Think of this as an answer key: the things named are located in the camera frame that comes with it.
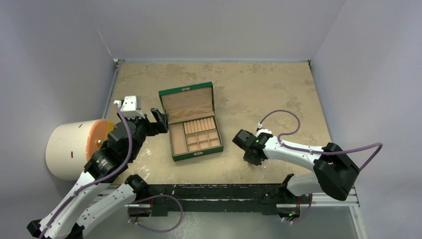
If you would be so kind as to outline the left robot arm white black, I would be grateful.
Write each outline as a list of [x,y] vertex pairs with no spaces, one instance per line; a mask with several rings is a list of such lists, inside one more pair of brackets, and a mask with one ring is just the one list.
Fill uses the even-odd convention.
[[137,157],[148,136],[168,132],[167,113],[152,108],[150,122],[141,111],[117,108],[121,119],[107,140],[86,163],[79,179],[56,208],[43,219],[31,221],[27,229],[38,239],[82,239],[100,222],[124,205],[144,203],[149,185],[137,174],[130,175],[115,191],[95,204],[105,190]]

